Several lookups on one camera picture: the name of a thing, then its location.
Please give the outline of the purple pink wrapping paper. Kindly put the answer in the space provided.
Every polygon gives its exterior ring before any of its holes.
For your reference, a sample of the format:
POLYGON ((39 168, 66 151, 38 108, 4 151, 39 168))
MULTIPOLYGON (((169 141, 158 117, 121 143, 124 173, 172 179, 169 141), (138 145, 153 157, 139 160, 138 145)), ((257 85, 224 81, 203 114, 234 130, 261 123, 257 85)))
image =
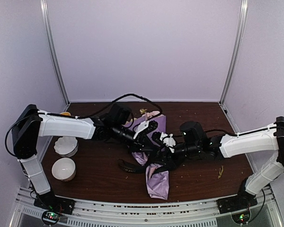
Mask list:
MULTIPOLYGON (((133 121, 127 122, 125 126, 129 126, 131 123, 139 125, 145 120, 146 119, 143 117, 135 118, 133 121)), ((161 116, 155 117, 154 120, 158 123, 155 132, 166 133, 166 116, 162 114, 161 116)), ((151 175, 157 167, 159 166, 151 164, 151 166, 146 169, 145 178, 147 192, 151 198, 167 200, 169 196, 169 171, 151 175)))

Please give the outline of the black printed ribbon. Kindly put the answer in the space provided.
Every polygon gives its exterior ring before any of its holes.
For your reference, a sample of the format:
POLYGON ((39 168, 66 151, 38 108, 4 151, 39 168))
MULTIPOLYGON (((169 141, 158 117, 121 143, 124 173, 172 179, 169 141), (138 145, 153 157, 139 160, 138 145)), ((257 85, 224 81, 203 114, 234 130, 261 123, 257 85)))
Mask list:
MULTIPOLYGON (((178 157, 180 159, 180 165, 181 165, 184 162, 185 157, 184 156, 178 156, 178 157)), ((127 173, 143 174, 143 173, 146 173, 146 169, 151 166, 151 157, 149 157, 146 163, 142 165, 141 164, 135 165, 123 159, 118 159, 117 164, 121 170, 127 173)), ((157 168, 155 168, 154 172, 151 175, 162 173, 165 171, 170 171, 170 170, 157 170, 157 168)))

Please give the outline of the pink rose flower stem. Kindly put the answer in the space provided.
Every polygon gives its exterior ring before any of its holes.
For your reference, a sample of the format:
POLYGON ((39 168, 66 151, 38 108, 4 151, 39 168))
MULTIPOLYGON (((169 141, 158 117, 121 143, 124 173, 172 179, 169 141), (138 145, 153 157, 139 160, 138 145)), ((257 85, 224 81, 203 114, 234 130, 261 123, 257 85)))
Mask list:
POLYGON ((155 117, 162 115, 162 113, 160 111, 148 112, 148 110, 144 109, 144 108, 140 109, 139 112, 141 114, 141 117, 145 118, 146 120, 149 120, 149 119, 152 119, 152 118, 155 118, 155 117))

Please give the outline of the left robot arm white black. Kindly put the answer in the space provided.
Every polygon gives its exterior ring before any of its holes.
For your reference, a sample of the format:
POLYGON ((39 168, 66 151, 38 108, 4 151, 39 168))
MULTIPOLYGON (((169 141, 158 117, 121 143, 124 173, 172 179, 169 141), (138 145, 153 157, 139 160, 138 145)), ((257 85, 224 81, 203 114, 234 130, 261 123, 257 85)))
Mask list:
POLYGON ((13 151, 10 155, 17 158, 35 189, 37 199, 48 210, 59 205, 51 185, 37 158, 36 144, 40 137, 66 136, 85 140, 107 140, 110 138, 125 142, 131 152, 156 153, 158 147, 148 138, 148 133, 157 127, 156 121, 146 120, 138 124, 136 131, 125 126, 132 114, 129 107, 121 103, 109 105, 108 113, 98 117, 65 116, 39 110, 36 105, 28 105, 18 120, 9 128, 12 135, 13 151))

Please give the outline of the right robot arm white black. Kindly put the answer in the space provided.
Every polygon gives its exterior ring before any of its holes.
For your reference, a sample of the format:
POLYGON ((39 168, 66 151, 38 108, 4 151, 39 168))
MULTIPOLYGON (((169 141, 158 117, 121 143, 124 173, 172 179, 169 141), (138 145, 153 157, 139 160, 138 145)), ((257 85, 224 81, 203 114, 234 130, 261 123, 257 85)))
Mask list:
POLYGON ((180 126, 184 142, 177 143, 172 134, 156 132, 152 139, 170 150, 170 155, 198 155, 200 158, 233 156, 273 150, 274 154, 260 170, 249 176, 233 198, 233 205, 242 209, 251 202, 266 185, 284 173, 284 117, 265 127, 236 134, 224 133, 207 137, 198 122, 185 122, 180 126))

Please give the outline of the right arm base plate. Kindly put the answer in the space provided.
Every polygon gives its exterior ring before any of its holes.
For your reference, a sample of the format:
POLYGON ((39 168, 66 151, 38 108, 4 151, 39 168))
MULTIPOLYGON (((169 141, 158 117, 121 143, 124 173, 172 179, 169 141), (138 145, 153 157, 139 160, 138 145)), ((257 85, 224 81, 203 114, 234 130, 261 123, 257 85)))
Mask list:
POLYGON ((254 197, 231 196, 227 198, 218 199, 217 206, 220 214, 244 210, 251 206, 257 205, 257 199, 254 197))

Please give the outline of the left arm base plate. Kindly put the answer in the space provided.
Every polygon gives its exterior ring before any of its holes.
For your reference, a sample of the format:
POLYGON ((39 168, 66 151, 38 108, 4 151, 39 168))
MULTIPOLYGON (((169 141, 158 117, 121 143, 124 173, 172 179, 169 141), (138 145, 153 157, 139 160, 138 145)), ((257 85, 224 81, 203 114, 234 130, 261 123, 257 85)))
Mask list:
POLYGON ((36 198, 34 206, 56 213, 71 215, 74 210, 75 200, 61 197, 54 198, 36 198))

